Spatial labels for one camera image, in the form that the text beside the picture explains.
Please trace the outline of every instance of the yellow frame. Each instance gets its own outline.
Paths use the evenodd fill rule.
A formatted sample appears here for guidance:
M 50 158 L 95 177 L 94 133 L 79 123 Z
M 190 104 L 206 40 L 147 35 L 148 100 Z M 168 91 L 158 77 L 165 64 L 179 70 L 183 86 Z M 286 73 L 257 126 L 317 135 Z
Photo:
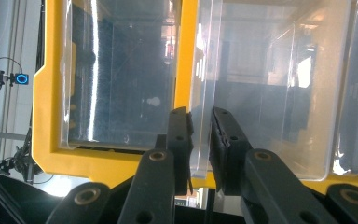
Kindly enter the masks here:
M 198 1 L 182 2 L 180 44 L 174 107 L 188 108 L 191 88 L 194 41 Z M 140 155 L 58 148 L 60 138 L 60 45 L 62 2 L 46 2 L 45 65 L 34 77 L 33 157 L 46 173 L 87 177 L 110 188 L 135 174 Z M 323 182 L 304 182 L 310 188 L 325 193 L 335 183 L 358 186 L 357 177 L 329 176 Z M 195 188 L 215 188 L 212 173 L 205 179 L 193 179 Z

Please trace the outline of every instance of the transparent plastic box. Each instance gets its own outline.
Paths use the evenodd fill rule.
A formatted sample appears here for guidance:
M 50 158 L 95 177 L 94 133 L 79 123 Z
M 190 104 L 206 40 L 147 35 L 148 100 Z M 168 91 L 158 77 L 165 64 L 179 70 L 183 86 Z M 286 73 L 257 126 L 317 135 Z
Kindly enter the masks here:
M 61 147 L 153 148 L 173 109 L 176 2 L 62 3 Z
M 337 161 L 358 172 L 358 1 L 200 0 L 196 43 L 190 105 L 205 151 L 218 106 L 301 179 Z

